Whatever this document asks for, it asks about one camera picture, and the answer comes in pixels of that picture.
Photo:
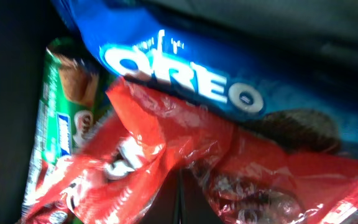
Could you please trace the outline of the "blue Oreo cookie pack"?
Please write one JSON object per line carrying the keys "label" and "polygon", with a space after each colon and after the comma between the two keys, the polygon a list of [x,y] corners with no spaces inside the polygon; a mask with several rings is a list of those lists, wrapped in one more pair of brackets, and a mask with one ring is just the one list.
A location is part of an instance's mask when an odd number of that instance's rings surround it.
{"label": "blue Oreo cookie pack", "polygon": [[358,159],[358,76],[139,1],[55,1],[109,73],[281,144]]}

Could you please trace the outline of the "red Hacks candy bag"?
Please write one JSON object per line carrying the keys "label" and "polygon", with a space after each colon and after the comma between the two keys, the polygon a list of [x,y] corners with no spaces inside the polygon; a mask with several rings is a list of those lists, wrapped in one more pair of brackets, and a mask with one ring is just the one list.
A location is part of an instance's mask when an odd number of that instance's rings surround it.
{"label": "red Hacks candy bag", "polygon": [[358,212],[358,160],[287,152],[201,108],[122,78],[86,145],[62,157],[23,223],[136,223],[168,174],[191,170],[224,223],[341,223]]}

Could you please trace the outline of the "green red candy bar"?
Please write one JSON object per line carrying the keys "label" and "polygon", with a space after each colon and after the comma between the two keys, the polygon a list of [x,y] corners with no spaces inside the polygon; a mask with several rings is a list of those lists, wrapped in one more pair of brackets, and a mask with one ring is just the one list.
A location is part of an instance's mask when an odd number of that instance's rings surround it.
{"label": "green red candy bar", "polygon": [[35,204],[36,190],[49,181],[59,158],[84,146],[94,124],[111,110],[105,91],[113,81],[83,44],[61,37],[47,45],[22,215]]}

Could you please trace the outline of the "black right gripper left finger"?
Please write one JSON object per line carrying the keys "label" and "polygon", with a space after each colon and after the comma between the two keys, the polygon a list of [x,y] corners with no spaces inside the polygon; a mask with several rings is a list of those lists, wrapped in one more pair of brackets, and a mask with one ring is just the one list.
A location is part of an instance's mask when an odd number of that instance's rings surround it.
{"label": "black right gripper left finger", "polygon": [[160,188],[154,202],[138,224],[180,223],[180,175],[171,171]]}

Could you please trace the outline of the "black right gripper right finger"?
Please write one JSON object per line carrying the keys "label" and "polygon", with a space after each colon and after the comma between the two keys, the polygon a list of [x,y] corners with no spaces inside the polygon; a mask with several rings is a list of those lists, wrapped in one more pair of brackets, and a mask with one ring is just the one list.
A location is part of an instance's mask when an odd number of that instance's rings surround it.
{"label": "black right gripper right finger", "polygon": [[181,222],[183,224],[221,224],[205,199],[201,187],[189,170],[181,171]]}

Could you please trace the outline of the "dark green gift box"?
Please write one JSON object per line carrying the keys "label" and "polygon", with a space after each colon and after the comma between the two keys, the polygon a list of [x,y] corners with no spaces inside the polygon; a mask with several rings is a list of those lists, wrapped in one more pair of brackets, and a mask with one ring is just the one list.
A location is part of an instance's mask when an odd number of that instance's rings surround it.
{"label": "dark green gift box", "polygon": [[[358,94],[358,1],[152,1],[166,15],[234,31],[341,78]],[[44,48],[67,28],[47,0],[0,0],[0,223],[21,215]]]}

